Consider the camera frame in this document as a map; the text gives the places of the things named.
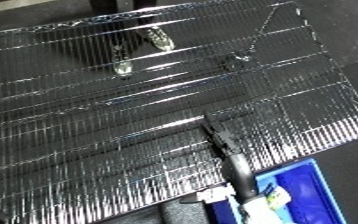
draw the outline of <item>chrome wire rack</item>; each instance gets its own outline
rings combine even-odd
[[[144,41],[155,26],[174,50]],[[2,31],[0,210],[7,223],[90,223],[220,183],[204,112],[237,134],[255,172],[358,138],[358,95],[293,1]]]

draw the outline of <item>white object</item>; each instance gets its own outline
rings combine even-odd
[[[246,224],[283,224],[276,212],[269,207],[266,197],[255,198],[241,208],[248,215]]]

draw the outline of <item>pant leg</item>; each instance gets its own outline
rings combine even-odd
[[[89,3],[92,6],[93,13],[97,16],[118,12],[117,0],[89,0]]]
[[[147,7],[155,7],[157,5],[157,0],[134,0],[134,8],[143,9]]]
[[[134,0],[134,8],[135,10],[155,7],[157,5],[157,0]],[[139,19],[139,25],[146,25],[153,21],[153,17],[147,17],[143,19]]]

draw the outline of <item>wire shelf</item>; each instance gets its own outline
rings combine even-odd
[[[174,50],[144,40],[154,26]],[[113,69],[124,39],[125,79]],[[293,1],[2,31],[0,209],[8,223],[90,223],[220,183],[205,111],[237,134],[255,172],[358,138],[358,95]]]

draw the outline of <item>shoe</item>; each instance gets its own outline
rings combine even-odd
[[[158,26],[147,29],[146,35],[153,45],[162,51],[172,51],[175,48],[172,39]]]
[[[127,48],[127,43],[124,42],[120,45],[115,45],[113,47],[115,62],[113,67],[114,71],[123,77],[129,76],[133,70],[133,64],[129,61],[129,53]]]

